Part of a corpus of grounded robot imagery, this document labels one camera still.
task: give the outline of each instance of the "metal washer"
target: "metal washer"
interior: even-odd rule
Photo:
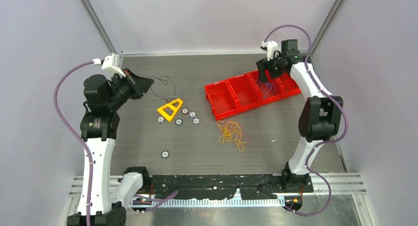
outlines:
[[[161,158],[167,159],[170,156],[169,151],[162,151],[161,152]]]
[[[194,125],[198,125],[200,123],[200,119],[199,118],[194,118],[193,119],[193,124]]]
[[[191,112],[189,113],[189,117],[190,117],[190,118],[194,118],[194,117],[196,117],[196,112],[191,111]]]
[[[188,113],[189,113],[189,109],[188,109],[188,108],[183,108],[183,109],[181,110],[181,113],[182,113],[182,114],[188,114]]]
[[[182,125],[182,124],[183,124],[183,120],[182,120],[182,119],[176,119],[176,120],[175,120],[175,124],[176,124],[177,126],[180,126],[180,125]]]

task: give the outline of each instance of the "black wire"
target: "black wire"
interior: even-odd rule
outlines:
[[[175,85],[174,85],[174,83],[171,81],[171,79],[168,77],[168,76],[165,76],[165,75],[163,75],[163,76],[160,76],[160,77],[156,77],[156,76],[149,76],[148,78],[155,78],[155,79],[157,79],[157,80],[159,80],[164,86],[166,86],[166,85],[168,85],[168,83],[170,82],[172,85],[173,85],[173,88],[174,88],[174,93],[173,93],[173,96],[175,96],[176,94],[177,94],[177,92],[175,91]],[[168,95],[164,95],[163,97],[164,98],[162,98],[162,97],[160,97],[160,96],[158,96],[157,94],[155,94],[154,93],[154,91],[152,90],[152,88],[150,87],[149,88],[150,90],[151,90],[151,92],[154,94],[154,96],[156,96],[156,97],[158,97],[158,98],[160,98],[160,99],[162,99],[162,100],[164,100],[165,102],[167,102],[167,103],[169,103],[169,102],[171,102],[171,101],[173,101],[173,100],[175,100],[175,99],[177,99],[177,98],[175,98],[175,97],[168,97]]]

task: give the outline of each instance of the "yellow triangle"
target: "yellow triangle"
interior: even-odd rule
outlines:
[[[175,116],[175,114],[180,110],[181,105],[183,104],[183,101],[180,98],[177,98],[173,101],[171,101],[170,103],[167,103],[163,106],[161,106],[160,108],[157,109],[158,113],[160,113],[167,121],[171,122]],[[168,115],[164,110],[166,108],[170,108],[173,113],[172,115]]]

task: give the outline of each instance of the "red storage tray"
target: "red storage tray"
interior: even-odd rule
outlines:
[[[263,98],[263,85],[258,82],[258,71],[228,78],[205,86],[206,99],[212,107],[216,120],[221,120],[274,101],[299,94],[295,81],[287,74],[267,80],[276,87],[274,93]]]

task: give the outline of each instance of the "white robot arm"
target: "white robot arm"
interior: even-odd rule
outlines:
[[[131,206],[132,198],[151,182],[145,167],[130,167],[113,193],[109,192],[110,161],[119,124],[116,111],[127,100],[141,98],[154,83],[127,68],[120,69],[118,58],[117,54],[112,54],[104,60],[93,60],[95,65],[101,65],[103,71],[112,75],[111,81],[96,74],[83,83],[86,112],[80,124],[81,139],[88,146],[92,162],[84,151],[82,196],[77,213],[68,216],[67,226],[86,225],[87,218],[96,226],[125,225],[126,210]]]
[[[311,166],[321,148],[317,146],[318,143],[337,134],[341,111],[324,95],[326,93],[331,96],[331,93],[319,81],[309,58],[305,63],[306,56],[299,52],[297,40],[282,41],[281,52],[274,41],[262,42],[261,48],[267,52],[267,56],[256,63],[259,80],[267,82],[267,71],[271,78],[280,77],[286,72],[297,83],[305,98],[305,107],[298,125],[301,139],[295,154],[282,171],[285,182],[303,183],[309,173],[307,167]],[[343,106],[341,97],[332,97]]]

